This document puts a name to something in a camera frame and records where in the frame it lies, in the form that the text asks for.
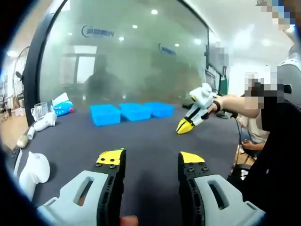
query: table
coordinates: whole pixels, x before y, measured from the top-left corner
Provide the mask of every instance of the table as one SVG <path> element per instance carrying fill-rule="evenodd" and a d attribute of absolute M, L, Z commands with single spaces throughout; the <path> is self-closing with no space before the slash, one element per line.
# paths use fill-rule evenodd
<path fill-rule="evenodd" d="M 212 173 L 227 177 L 238 145 L 234 119 L 212 115 L 187 134 L 175 130 L 186 109 L 176 107 L 173 117 L 95 127 L 89 112 L 77 111 L 59 117 L 55 127 L 37 132 L 23 150 L 18 174 L 28 151 L 49 160 L 51 175 L 38 184 L 33 198 L 42 205 L 59 196 L 62 186 L 83 170 L 89 170 L 100 153 L 127 150 L 125 190 L 121 215 L 137 215 L 141 225 L 182 225 L 178 194 L 178 153 L 195 153 L 205 159 Z"/>

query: person's arm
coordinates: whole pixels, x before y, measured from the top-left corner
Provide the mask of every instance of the person's arm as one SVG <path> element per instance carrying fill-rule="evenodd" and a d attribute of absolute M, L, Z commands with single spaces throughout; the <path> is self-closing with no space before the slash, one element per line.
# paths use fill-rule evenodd
<path fill-rule="evenodd" d="M 230 110 L 233 112 L 237 112 L 248 118 L 256 118 L 260 112 L 258 109 L 258 102 L 256 97 L 231 97 L 224 96 L 218 97 L 215 99 L 220 105 L 221 110 Z M 209 108 L 209 112 L 215 112 L 217 110 L 217 105 L 212 104 Z"/>
<path fill-rule="evenodd" d="M 265 143 L 253 144 L 251 150 L 261 151 L 264 147 Z"/>
<path fill-rule="evenodd" d="M 243 148 L 253 151 L 261 151 L 265 143 L 253 144 L 251 141 L 242 142 L 241 145 Z"/>

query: ceiling light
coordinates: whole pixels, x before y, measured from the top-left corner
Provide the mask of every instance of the ceiling light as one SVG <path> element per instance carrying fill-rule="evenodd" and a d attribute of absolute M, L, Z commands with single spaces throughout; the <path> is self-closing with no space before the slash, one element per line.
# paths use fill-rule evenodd
<path fill-rule="evenodd" d="M 202 43 L 201 39 L 195 39 L 194 43 L 196 43 L 197 45 L 200 45 Z"/>
<path fill-rule="evenodd" d="M 286 32 L 288 32 L 288 33 L 293 33 L 294 31 L 295 31 L 295 25 L 294 24 L 291 24 L 290 28 L 286 30 Z"/>
<path fill-rule="evenodd" d="M 152 13 L 153 15 L 157 15 L 157 14 L 158 14 L 158 11 L 155 10 L 155 9 L 153 9 L 153 10 L 151 11 L 151 13 Z"/>
<path fill-rule="evenodd" d="M 271 45 L 271 41 L 268 40 L 268 39 L 264 39 L 264 40 L 262 40 L 262 44 L 263 44 L 264 46 L 269 46 L 269 45 Z"/>
<path fill-rule="evenodd" d="M 10 51 L 7 52 L 7 55 L 9 57 L 18 57 L 19 54 L 16 51 L 10 50 Z"/>
<path fill-rule="evenodd" d="M 239 48 L 249 48 L 251 44 L 250 32 L 241 31 L 234 39 L 234 46 Z"/>

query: fingertip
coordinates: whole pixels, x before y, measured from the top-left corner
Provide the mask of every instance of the fingertip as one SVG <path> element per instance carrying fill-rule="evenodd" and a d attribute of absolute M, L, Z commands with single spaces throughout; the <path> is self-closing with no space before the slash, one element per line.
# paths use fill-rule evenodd
<path fill-rule="evenodd" d="M 120 218 L 120 226 L 138 226 L 137 216 L 126 216 Z"/>

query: window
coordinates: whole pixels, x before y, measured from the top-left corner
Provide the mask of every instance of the window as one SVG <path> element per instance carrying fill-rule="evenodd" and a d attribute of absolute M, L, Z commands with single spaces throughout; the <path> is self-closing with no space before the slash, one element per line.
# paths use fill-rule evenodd
<path fill-rule="evenodd" d="M 205 80 L 207 27 L 175 0 L 69 0 L 54 21 L 40 100 L 63 92 L 75 107 L 180 104 Z"/>

